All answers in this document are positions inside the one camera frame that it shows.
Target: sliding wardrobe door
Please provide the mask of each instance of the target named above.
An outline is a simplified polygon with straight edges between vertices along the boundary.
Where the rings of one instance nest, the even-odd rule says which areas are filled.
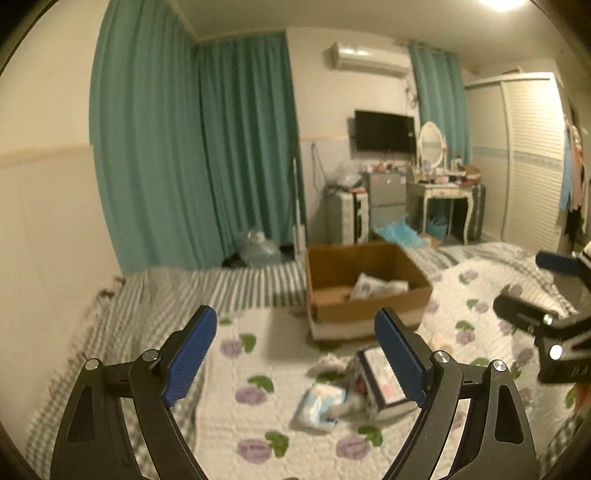
[[[556,80],[502,82],[509,126],[509,197],[503,240],[557,251],[564,118]]]
[[[466,89],[470,116],[472,164],[480,169],[486,187],[482,232],[502,239],[509,176],[507,122],[501,84]]]

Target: white mirror frame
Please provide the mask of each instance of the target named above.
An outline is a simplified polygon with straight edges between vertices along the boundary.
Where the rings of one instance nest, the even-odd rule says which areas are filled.
[[[424,153],[423,153],[423,140],[426,135],[426,132],[428,132],[429,130],[431,130],[435,135],[437,135],[439,137],[439,141],[441,142],[441,153],[439,155],[439,159],[435,163],[430,163],[431,168],[437,168],[441,164],[441,162],[443,161],[444,148],[445,148],[446,143],[445,143],[445,139],[443,138],[443,134],[441,133],[441,130],[439,130],[439,127],[433,122],[427,122],[421,128],[421,132],[418,135],[418,142],[417,142],[418,157],[422,163],[423,159],[425,158]]]

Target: plastic bag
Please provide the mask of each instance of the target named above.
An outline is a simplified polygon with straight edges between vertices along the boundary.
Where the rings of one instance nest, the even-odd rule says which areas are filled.
[[[263,232],[251,230],[241,237],[240,258],[249,267],[262,268],[281,263],[279,245],[273,240],[267,240]]]
[[[417,233],[406,224],[406,219],[402,218],[391,223],[385,228],[377,230],[378,235],[391,244],[397,244],[402,248],[425,248],[428,241],[421,238]]]
[[[338,420],[327,418],[327,410],[330,407],[342,404],[345,401],[346,394],[344,388],[314,384],[306,393],[301,406],[300,424],[321,432],[332,432]]]
[[[367,300],[371,297],[386,297],[408,292],[409,285],[405,280],[384,281],[370,277],[365,273],[359,275],[351,292],[349,301]]]

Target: pivot bolt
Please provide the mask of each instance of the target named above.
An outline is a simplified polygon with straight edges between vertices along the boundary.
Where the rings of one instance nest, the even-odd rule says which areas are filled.
[[[96,358],[91,358],[84,364],[84,368],[87,370],[96,370],[99,368],[99,361]]]
[[[144,353],[142,353],[142,360],[145,362],[153,362],[158,358],[159,354],[160,353],[154,349],[146,350]]]
[[[498,372],[504,372],[507,370],[507,365],[503,360],[493,360],[492,366]]]
[[[437,360],[440,364],[446,364],[450,361],[451,357],[447,352],[443,350],[438,350],[435,352],[435,360]]]

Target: cardboard box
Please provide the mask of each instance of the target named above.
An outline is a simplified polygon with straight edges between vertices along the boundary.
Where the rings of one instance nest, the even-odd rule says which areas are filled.
[[[359,274],[381,280],[407,280],[407,293],[349,301]],[[398,245],[372,241],[360,245],[310,247],[306,252],[307,309],[315,339],[372,336],[374,317],[383,307],[418,328],[433,288],[423,272]],[[339,333],[328,334],[328,331]]]

